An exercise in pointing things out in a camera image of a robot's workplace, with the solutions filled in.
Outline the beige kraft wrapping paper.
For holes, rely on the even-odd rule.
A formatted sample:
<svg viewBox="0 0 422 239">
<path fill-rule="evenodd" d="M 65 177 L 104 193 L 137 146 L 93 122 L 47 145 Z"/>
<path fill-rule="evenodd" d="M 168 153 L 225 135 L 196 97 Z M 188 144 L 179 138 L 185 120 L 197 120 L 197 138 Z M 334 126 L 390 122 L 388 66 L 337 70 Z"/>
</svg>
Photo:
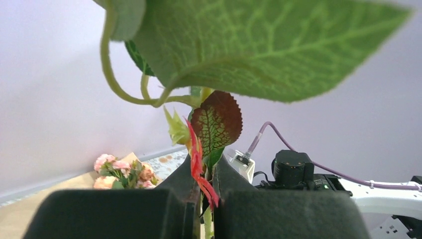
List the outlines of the beige kraft wrapping paper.
<svg viewBox="0 0 422 239">
<path fill-rule="evenodd" d="M 0 237 L 21 239 L 42 201 L 52 192 L 63 189 L 110 189 L 117 183 L 113 176 L 100 176 L 96 171 L 60 182 L 28 197 L 0 208 Z"/>
</svg>

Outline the cream white rose stem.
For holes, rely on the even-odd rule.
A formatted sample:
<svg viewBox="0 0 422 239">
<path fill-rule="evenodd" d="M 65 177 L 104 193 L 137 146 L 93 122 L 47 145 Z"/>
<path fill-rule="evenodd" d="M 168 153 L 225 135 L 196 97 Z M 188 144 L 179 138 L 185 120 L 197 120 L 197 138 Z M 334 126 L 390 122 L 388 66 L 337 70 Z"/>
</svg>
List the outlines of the cream white rose stem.
<svg viewBox="0 0 422 239">
<path fill-rule="evenodd" d="M 102 70 L 121 99 L 158 108 L 188 146 L 191 177 L 212 208 L 213 170 L 242 132 L 233 94 L 292 103 L 337 87 L 413 13 L 375 0 L 100 0 Z"/>
</svg>

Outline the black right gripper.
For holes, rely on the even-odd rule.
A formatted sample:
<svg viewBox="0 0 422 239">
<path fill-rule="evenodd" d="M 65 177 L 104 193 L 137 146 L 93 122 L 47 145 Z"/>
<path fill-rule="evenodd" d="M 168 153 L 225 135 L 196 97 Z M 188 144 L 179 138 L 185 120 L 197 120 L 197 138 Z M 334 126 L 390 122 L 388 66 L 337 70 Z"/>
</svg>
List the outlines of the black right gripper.
<svg viewBox="0 0 422 239">
<path fill-rule="evenodd" d="M 256 185 L 262 190 L 300 190 L 300 191 L 325 191 L 332 190 L 343 192 L 351 196 L 351 191 L 346 190 L 340 183 L 340 177 L 333 174 L 315 174 L 315 165 L 304 152 L 281 150 L 272 161 L 274 180 L 262 180 Z"/>
</svg>

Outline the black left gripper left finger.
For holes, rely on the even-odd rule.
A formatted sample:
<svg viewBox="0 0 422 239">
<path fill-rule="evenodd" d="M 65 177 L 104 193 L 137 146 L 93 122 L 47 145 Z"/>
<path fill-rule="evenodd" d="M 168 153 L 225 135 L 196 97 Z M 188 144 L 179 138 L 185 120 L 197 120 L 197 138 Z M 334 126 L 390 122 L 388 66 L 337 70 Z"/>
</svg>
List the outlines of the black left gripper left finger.
<svg viewBox="0 0 422 239">
<path fill-rule="evenodd" d="M 59 190 L 40 204 L 26 239 L 198 239 L 200 192 L 190 158 L 154 189 Z"/>
</svg>

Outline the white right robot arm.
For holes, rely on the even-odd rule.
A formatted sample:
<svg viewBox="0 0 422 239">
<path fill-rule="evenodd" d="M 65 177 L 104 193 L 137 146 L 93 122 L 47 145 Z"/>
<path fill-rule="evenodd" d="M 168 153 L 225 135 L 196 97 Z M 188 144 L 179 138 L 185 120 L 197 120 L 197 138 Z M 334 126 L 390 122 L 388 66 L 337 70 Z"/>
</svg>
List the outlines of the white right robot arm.
<svg viewBox="0 0 422 239">
<path fill-rule="evenodd" d="M 388 215 L 371 230 L 374 239 L 422 237 L 422 178 L 409 182 L 362 181 L 312 161 L 304 152 L 281 150 L 271 164 L 274 180 L 265 179 L 258 189 L 334 191 L 347 194 L 360 212 Z"/>
</svg>

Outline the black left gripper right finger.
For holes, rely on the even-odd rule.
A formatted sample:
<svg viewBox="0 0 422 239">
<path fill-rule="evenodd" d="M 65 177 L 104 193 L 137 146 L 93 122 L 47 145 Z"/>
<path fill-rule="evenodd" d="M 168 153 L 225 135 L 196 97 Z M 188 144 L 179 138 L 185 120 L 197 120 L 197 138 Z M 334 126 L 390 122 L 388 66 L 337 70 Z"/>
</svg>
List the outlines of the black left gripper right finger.
<svg viewBox="0 0 422 239">
<path fill-rule="evenodd" d="M 367 239 L 357 206 L 333 191 L 258 190 L 220 159 L 213 170 L 219 193 L 217 239 Z"/>
</svg>

